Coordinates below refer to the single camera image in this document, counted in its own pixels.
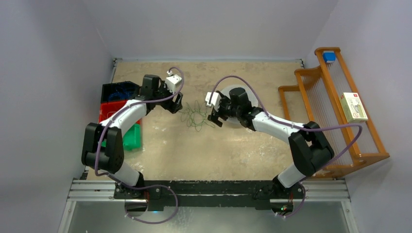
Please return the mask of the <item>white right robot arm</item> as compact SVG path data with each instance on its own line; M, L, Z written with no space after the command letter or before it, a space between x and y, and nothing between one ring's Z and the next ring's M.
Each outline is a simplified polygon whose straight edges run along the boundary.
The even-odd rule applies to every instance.
M315 174L335 155L316 122L295 123L267 114L251 104L242 87L230 90L229 96L220 91L208 92L205 102L212 109L208 120L217 126L221 127L223 121L234 118L241 126L266 133L290 146L293 163L273 179L273 192L280 198L291 193L292 186Z

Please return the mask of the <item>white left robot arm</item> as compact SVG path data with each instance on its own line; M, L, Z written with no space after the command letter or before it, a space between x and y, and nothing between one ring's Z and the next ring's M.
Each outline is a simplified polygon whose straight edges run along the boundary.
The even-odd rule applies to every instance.
M118 182L132 198L142 197L147 186L143 174L124 160L123 137L157 105L172 114L180 111L184 81L183 75L171 71L165 80L156 75L145 75L137 92L118 111L106 120L86 126L82 164L94 169L96 176L108 176Z

